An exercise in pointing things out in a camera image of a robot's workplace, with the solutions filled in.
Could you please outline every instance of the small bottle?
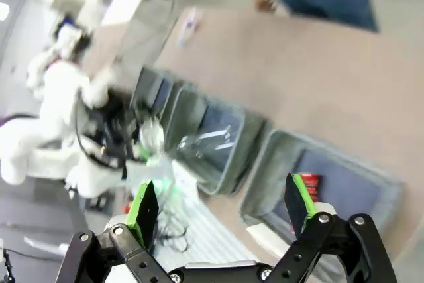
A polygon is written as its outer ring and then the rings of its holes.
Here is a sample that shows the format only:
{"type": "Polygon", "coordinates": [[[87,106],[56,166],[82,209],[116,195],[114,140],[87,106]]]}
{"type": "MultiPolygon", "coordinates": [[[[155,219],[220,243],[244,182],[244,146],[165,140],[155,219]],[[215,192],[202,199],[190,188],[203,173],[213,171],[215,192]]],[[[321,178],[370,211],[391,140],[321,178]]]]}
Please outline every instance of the small bottle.
{"type": "Polygon", "coordinates": [[[193,8],[181,28],[178,37],[178,46],[186,46],[188,40],[193,36],[199,26],[200,16],[196,8],[193,8]]]}

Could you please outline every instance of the person's hand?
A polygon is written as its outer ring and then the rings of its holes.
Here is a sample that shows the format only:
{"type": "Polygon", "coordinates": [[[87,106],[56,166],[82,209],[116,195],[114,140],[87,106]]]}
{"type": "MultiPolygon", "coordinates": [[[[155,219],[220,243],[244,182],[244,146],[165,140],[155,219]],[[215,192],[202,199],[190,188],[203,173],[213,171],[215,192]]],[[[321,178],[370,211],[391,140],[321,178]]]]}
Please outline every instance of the person's hand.
{"type": "Polygon", "coordinates": [[[273,12],[275,11],[272,0],[253,0],[257,11],[273,12]]]}

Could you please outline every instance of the cable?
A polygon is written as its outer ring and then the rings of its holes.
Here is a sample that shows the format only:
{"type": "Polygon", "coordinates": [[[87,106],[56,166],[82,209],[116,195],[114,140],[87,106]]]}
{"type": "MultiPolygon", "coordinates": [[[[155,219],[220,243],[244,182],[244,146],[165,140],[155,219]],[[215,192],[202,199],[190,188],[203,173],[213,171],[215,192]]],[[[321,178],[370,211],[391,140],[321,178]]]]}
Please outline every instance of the cable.
{"type": "Polygon", "coordinates": [[[62,263],[62,261],[63,261],[59,258],[47,258],[47,257],[43,257],[43,256],[28,255],[26,253],[22,253],[22,252],[12,250],[12,249],[5,249],[5,251],[15,253],[16,255],[20,255],[20,256],[23,256],[25,258],[31,258],[31,259],[38,260],[38,261],[56,262],[56,263],[62,263]]]}
{"type": "Polygon", "coordinates": [[[75,103],[74,125],[75,125],[75,134],[76,134],[77,141],[78,141],[78,144],[79,144],[79,147],[80,147],[81,151],[84,153],[84,155],[88,159],[94,161],[96,164],[98,164],[98,165],[100,165],[102,167],[105,167],[105,168],[108,168],[108,169],[112,169],[112,170],[121,170],[121,169],[123,169],[123,179],[125,179],[127,177],[126,176],[127,175],[127,169],[126,169],[126,166],[125,166],[125,159],[122,160],[122,158],[120,158],[119,161],[118,161],[119,164],[118,164],[117,167],[110,166],[110,165],[102,162],[101,160],[99,160],[94,154],[92,154],[92,155],[88,154],[87,150],[82,145],[80,130],[78,129],[78,107],[81,104],[82,104],[82,92],[81,92],[81,90],[79,90],[77,92],[77,102],[75,103]]]}
{"type": "Polygon", "coordinates": [[[169,247],[178,253],[186,252],[189,249],[189,244],[186,237],[188,225],[183,225],[183,223],[169,211],[162,210],[159,216],[160,215],[164,215],[168,219],[166,220],[166,225],[164,227],[161,227],[159,223],[157,224],[158,230],[154,242],[156,244],[162,245],[163,247],[169,247]],[[180,233],[175,233],[176,228],[180,228],[180,233]],[[181,242],[183,242],[183,248],[179,248],[178,239],[182,239],[181,242]]]}

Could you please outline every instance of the gray plastic bin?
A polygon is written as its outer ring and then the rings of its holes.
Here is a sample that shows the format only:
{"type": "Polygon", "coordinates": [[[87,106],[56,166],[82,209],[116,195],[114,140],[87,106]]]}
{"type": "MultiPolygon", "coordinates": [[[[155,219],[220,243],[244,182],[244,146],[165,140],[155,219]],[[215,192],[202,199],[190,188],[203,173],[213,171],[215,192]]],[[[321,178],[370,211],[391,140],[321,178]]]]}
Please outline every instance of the gray plastic bin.
{"type": "Polygon", "coordinates": [[[159,114],[160,123],[166,132],[177,94],[183,86],[191,84],[169,72],[144,66],[138,77],[130,107],[137,111],[142,111],[143,104],[151,108],[155,114],[159,114]]]}
{"type": "Polygon", "coordinates": [[[231,194],[254,162],[265,120],[237,105],[183,87],[174,104],[166,150],[199,176],[199,187],[207,194],[231,194]],[[201,158],[178,151],[183,137],[228,129],[227,142],[234,146],[203,154],[201,158]]]}
{"type": "MultiPolygon", "coordinates": [[[[355,213],[369,214],[374,219],[380,234],[383,233],[401,204],[403,186],[399,180],[389,177],[381,170],[367,167],[359,163],[356,158],[345,156],[309,137],[279,130],[274,130],[268,135],[250,175],[249,184],[240,207],[243,221],[248,226],[265,223],[286,243],[293,242],[295,235],[292,233],[290,219],[282,211],[284,209],[282,207],[282,196],[286,176],[289,172],[311,172],[323,175],[322,179],[324,179],[328,165],[322,163],[323,158],[332,167],[349,171],[347,174],[350,177],[358,176],[360,182],[353,184],[346,182],[348,179],[335,180],[337,184],[335,187],[338,189],[339,196],[344,196],[345,201],[355,191],[355,184],[358,185],[359,191],[363,193],[363,200],[360,201],[366,201],[366,196],[377,198],[377,200],[368,200],[368,203],[372,204],[369,211],[362,210],[355,211],[355,213]],[[312,167],[310,169],[314,169],[314,164],[318,171],[303,170],[308,165],[312,167]],[[371,188],[378,188],[379,191],[372,192],[371,188]]],[[[355,200],[358,205],[363,205],[362,202],[359,203],[357,198],[355,200]]],[[[333,201],[329,203],[335,207],[339,216],[340,211],[338,211],[337,206],[342,208],[342,214],[352,213],[351,206],[345,207],[344,203],[340,203],[334,198],[330,201],[333,201]]],[[[343,268],[334,256],[323,256],[314,274],[324,282],[338,282],[344,276],[343,268]]]]}

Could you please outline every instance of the metal screw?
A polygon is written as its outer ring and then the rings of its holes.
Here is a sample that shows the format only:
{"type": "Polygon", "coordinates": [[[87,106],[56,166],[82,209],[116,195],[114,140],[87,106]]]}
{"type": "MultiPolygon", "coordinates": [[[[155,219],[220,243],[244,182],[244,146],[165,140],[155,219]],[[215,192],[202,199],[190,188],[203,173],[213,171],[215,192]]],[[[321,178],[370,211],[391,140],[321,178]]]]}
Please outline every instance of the metal screw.
{"type": "Polygon", "coordinates": [[[357,225],[363,225],[365,223],[365,219],[362,218],[362,217],[357,217],[357,218],[355,218],[355,223],[357,225]]]}
{"type": "Polygon", "coordinates": [[[263,270],[262,273],[260,274],[260,279],[262,281],[265,281],[269,275],[271,274],[271,270],[269,268],[267,268],[266,270],[263,270]]]}
{"type": "Polygon", "coordinates": [[[330,217],[328,215],[320,215],[318,220],[321,223],[327,223],[330,221],[330,217]]]}
{"type": "Polygon", "coordinates": [[[182,280],[177,274],[171,274],[170,275],[171,281],[174,283],[181,283],[182,280]]]}
{"type": "Polygon", "coordinates": [[[121,227],[116,227],[113,230],[113,233],[116,234],[116,235],[120,235],[120,234],[122,234],[122,232],[124,232],[124,231],[123,231],[123,229],[121,227]]]}

